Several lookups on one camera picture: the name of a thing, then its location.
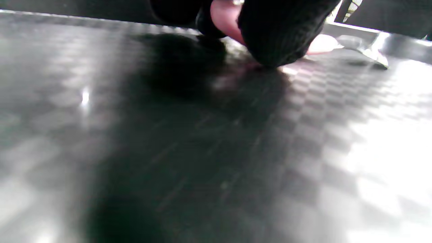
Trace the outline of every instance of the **carbon fiber surface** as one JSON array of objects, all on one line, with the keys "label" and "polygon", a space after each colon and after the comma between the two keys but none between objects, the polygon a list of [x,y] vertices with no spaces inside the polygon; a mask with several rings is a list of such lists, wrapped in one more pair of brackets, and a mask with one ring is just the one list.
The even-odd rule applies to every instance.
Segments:
[{"label": "carbon fiber surface", "polygon": [[431,66],[195,34],[0,14],[1,243],[431,242]]}]

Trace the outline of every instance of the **hand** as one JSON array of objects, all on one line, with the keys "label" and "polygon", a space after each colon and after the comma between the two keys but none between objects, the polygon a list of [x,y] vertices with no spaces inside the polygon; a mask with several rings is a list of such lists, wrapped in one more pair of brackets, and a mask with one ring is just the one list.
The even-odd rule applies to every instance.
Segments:
[{"label": "hand", "polygon": [[[237,25],[240,11],[241,5],[235,5],[232,1],[227,0],[214,0],[210,7],[214,25],[227,36],[244,45],[245,42]],[[307,55],[328,53],[337,46],[338,43],[335,38],[320,34],[311,43]]]}]

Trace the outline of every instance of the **reflective surface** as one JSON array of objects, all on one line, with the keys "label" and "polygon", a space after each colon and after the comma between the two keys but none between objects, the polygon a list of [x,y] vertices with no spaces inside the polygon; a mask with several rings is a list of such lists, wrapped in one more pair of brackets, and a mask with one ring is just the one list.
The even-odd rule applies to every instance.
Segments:
[{"label": "reflective surface", "polygon": [[193,34],[0,15],[0,242],[431,242],[430,65]]}]

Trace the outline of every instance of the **checkered pattern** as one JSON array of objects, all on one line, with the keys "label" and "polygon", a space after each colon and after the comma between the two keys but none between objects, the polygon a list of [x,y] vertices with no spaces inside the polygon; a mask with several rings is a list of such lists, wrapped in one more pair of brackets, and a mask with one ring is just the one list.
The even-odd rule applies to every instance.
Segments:
[{"label": "checkered pattern", "polygon": [[0,15],[0,242],[432,240],[431,66],[195,35]]}]

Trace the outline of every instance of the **black object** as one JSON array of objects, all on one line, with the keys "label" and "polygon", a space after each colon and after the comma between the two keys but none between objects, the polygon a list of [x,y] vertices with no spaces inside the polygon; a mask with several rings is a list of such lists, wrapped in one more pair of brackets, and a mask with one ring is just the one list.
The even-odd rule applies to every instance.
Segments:
[{"label": "black object", "polygon": [[[349,3],[343,1],[336,22],[343,21]],[[431,16],[430,0],[363,0],[345,24],[422,39],[432,29]]]},{"label": "black object", "polygon": [[222,33],[213,24],[210,14],[210,6],[213,0],[205,0],[197,15],[196,28],[203,34],[211,38],[224,38],[226,35]]}]

